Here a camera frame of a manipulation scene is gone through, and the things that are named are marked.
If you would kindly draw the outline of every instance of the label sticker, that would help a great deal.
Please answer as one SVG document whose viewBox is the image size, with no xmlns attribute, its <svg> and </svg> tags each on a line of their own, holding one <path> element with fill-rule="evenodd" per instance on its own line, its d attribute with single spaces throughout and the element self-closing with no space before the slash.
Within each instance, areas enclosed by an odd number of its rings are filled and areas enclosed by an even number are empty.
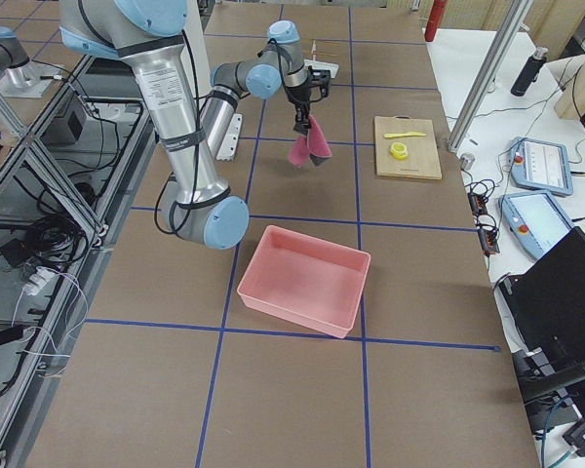
<svg viewBox="0 0 585 468">
<path fill-rule="evenodd" d="M 160 68 L 136 74 L 136 81 L 149 110 L 159 110 L 186 102 L 175 68 Z"/>
</svg>

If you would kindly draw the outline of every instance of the pink cloth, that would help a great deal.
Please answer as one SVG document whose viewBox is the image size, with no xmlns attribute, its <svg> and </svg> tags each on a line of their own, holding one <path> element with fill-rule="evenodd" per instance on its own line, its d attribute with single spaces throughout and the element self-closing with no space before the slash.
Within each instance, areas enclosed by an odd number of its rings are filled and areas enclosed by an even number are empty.
<svg viewBox="0 0 585 468">
<path fill-rule="evenodd" d="M 320 158 L 331 157 L 332 152 L 330 151 L 328 141 L 325 139 L 325 135 L 323 135 L 321 126 L 312 115 L 309 116 L 309 121 L 312 126 L 312 128 L 308 130 L 308 149 L 310 150 L 310 153 L 319 156 Z"/>
<path fill-rule="evenodd" d="M 308 136 L 301 135 L 289 151 L 289 161 L 294 166 L 300 168 L 310 159 L 313 154 L 319 158 L 327 159 L 332 156 L 330 146 L 328 145 L 321 126 L 313 116 L 309 116 L 311 128 L 308 129 Z"/>
</svg>

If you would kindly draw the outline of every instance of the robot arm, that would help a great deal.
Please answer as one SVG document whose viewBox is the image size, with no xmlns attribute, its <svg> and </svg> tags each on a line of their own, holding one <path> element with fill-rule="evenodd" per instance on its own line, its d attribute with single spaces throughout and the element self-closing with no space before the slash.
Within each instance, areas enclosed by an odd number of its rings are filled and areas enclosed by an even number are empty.
<svg viewBox="0 0 585 468">
<path fill-rule="evenodd" d="M 60 0 L 60 30 L 67 47 L 119 59 L 133 69 L 174 172 L 161 199 L 168 233 L 228 249 L 245 234 L 249 211 L 241 199 L 229 196 L 212 153 L 220 148 L 241 95 L 270 98 L 284 77 L 301 130 L 313 80 L 303 67 L 294 24 L 278 21 L 269 28 L 269 43 L 258 58 L 214 71 L 213 92 L 198 116 L 180 61 L 186 16 L 186 0 Z"/>
<path fill-rule="evenodd" d="M 39 72 L 16 34 L 8 27 L 0 26 L 0 75 L 4 71 L 16 88 L 28 88 L 39 82 Z"/>
</svg>

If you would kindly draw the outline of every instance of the yellow knife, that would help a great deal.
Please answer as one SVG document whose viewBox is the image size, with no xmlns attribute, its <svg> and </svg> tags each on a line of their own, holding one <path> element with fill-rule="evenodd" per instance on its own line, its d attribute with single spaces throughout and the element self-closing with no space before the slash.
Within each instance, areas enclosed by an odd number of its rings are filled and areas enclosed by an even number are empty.
<svg viewBox="0 0 585 468">
<path fill-rule="evenodd" d="M 405 132 L 403 134 L 384 134 L 384 138 L 401 138 L 401 137 L 426 137 L 427 134 L 421 132 Z"/>
</svg>

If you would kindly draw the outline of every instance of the brown table surface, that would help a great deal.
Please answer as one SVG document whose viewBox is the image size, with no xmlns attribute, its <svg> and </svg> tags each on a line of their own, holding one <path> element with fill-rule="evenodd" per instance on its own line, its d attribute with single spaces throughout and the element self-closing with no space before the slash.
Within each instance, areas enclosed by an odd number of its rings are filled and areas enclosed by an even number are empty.
<svg viewBox="0 0 585 468">
<path fill-rule="evenodd" d="M 374 115 L 449 132 L 417 16 L 224 3 L 211 63 L 251 57 L 278 19 L 342 64 L 313 106 L 332 158 L 294 168 L 283 97 L 241 101 L 236 159 L 217 168 L 252 220 L 216 252 L 155 230 L 156 151 L 26 467 L 537 467 L 455 157 L 440 151 L 442 181 L 373 174 Z M 345 339 L 243 305 L 268 224 L 372 255 Z"/>
</svg>

